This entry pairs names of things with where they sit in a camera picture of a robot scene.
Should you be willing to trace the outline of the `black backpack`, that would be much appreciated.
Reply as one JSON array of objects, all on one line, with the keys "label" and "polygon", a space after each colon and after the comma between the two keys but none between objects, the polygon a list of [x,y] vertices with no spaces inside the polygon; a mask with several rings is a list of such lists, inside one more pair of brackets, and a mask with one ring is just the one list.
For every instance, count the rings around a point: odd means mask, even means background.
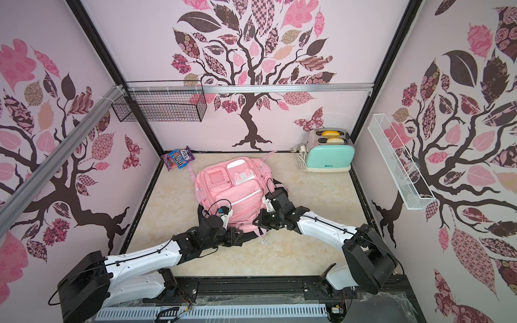
[{"label": "black backpack", "polygon": [[244,232],[241,229],[224,227],[223,219],[216,220],[219,215],[210,214],[200,204],[197,208],[197,216],[199,220],[199,228],[195,229],[197,236],[199,237],[199,243],[207,248],[217,248],[218,246],[230,247],[230,246],[242,246],[243,243],[258,238],[261,234],[267,232],[266,229],[258,229],[258,234],[254,231]]}]

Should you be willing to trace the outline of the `pink backpack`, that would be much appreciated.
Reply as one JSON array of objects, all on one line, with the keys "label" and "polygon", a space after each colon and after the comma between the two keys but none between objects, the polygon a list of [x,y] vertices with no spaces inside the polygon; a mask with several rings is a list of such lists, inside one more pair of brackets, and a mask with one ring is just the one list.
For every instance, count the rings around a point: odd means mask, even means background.
[{"label": "pink backpack", "polygon": [[263,236],[266,230],[253,224],[261,209],[265,208],[265,195],[275,189],[272,170],[263,157],[237,157],[209,166],[195,173],[187,170],[195,184],[196,200],[201,207],[199,219],[216,215],[218,209],[228,207],[231,214],[223,221],[227,229],[235,228],[243,233]]}]

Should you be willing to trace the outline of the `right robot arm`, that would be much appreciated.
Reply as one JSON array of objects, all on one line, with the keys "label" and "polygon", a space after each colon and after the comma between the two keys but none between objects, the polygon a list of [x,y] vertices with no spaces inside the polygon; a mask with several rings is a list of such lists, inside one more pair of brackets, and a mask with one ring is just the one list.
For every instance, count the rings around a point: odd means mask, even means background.
[{"label": "right robot arm", "polygon": [[375,295],[399,265],[376,230],[367,224],[346,226],[306,207],[291,206],[274,211],[262,209],[253,223],[266,230],[296,231],[342,251],[346,264],[332,265],[323,274],[324,282],[335,291],[359,287]]}]

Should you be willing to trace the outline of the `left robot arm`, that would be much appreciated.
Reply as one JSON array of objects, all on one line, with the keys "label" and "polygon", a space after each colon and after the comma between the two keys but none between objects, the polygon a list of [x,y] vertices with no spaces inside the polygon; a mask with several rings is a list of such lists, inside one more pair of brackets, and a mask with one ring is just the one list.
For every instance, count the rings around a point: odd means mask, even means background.
[{"label": "left robot arm", "polygon": [[234,246],[244,232],[216,217],[173,236],[168,242],[130,254],[104,257],[100,251],[85,256],[58,283],[57,295],[64,322],[82,322],[101,309],[110,288],[128,279],[200,257],[204,250]]}]

